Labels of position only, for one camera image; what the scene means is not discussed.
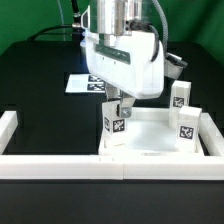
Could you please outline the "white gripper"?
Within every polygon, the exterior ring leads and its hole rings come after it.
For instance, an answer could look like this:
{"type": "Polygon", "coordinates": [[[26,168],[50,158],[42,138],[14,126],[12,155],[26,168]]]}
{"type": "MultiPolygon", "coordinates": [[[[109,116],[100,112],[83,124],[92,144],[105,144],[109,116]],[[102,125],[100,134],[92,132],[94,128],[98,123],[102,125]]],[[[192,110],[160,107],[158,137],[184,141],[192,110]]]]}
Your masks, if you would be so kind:
{"type": "Polygon", "coordinates": [[[136,99],[158,98],[164,88],[164,53],[159,44],[159,52],[152,61],[155,52],[155,35],[150,32],[133,31],[128,36],[118,36],[116,46],[99,44],[99,35],[87,32],[86,62],[91,74],[105,82],[108,100],[119,98],[119,116],[129,118],[136,99]]]}

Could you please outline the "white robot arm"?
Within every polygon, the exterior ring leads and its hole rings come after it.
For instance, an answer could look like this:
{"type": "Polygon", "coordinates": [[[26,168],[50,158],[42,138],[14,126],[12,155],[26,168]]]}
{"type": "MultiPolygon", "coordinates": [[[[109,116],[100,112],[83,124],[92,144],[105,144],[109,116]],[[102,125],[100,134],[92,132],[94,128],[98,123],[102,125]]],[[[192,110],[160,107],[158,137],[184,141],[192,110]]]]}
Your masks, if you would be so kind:
{"type": "Polygon", "coordinates": [[[106,82],[122,118],[131,116],[135,100],[159,97],[164,78],[176,79],[187,67],[167,52],[168,24],[158,0],[90,0],[81,26],[88,70],[106,82]]]}

